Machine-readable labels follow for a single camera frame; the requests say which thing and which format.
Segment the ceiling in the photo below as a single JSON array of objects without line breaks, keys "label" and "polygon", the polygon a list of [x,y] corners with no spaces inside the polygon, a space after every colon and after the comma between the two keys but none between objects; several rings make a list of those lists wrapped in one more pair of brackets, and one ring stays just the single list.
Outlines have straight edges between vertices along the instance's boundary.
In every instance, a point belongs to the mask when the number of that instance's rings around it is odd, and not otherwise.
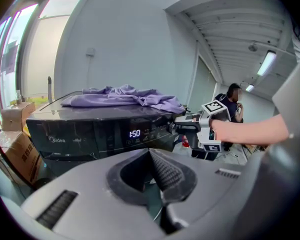
[{"label": "ceiling", "polygon": [[[291,19],[278,0],[213,0],[184,13],[207,41],[225,85],[238,83],[245,89],[253,84],[251,93],[271,100],[297,63]],[[249,50],[252,44],[257,51]],[[277,57],[260,77],[257,72],[268,50]]]}]

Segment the purple cloth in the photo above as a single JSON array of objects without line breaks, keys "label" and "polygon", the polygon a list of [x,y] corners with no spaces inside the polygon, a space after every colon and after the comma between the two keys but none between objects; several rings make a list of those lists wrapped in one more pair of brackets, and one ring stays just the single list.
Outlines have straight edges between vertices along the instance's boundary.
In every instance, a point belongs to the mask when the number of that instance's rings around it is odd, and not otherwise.
[{"label": "purple cloth", "polygon": [[74,95],[62,101],[62,106],[110,107],[140,104],[158,110],[181,114],[185,108],[176,96],[163,95],[155,89],[137,90],[125,84],[118,88],[83,89],[82,95]]}]

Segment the black appliance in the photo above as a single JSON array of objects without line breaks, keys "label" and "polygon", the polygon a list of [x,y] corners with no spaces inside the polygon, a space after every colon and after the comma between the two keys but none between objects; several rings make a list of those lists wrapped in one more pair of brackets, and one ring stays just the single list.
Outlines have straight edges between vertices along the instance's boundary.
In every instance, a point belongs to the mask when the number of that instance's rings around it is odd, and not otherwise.
[{"label": "black appliance", "polygon": [[87,161],[141,148],[172,151],[178,134],[167,124],[174,114],[141,105],[68,107],[70,93],[36,110],[26,120],[34,146],[59,176]]}]

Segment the digital display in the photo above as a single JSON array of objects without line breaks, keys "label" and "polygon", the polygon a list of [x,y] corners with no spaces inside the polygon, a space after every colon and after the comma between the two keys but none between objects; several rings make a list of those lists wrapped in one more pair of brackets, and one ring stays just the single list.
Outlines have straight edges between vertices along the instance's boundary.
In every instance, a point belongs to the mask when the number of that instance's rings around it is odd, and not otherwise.
[{"label": "digital display", "polygon": [[137,138],[140,137],[140,130],[133,130],[129,132],[130,138]]}]

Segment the midea logo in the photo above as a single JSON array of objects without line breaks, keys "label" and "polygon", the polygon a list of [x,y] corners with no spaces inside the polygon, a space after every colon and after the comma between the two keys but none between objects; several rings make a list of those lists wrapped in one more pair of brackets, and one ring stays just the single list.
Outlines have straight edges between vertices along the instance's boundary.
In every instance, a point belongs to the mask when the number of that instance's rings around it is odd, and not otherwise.
[{"label": "midea logo", "polygon": [[49,136],[49,141],[51,141],[52,143],[55,143],[55,142],[66,142],[64,139],[62,138],[54,138],[52,136]]}]

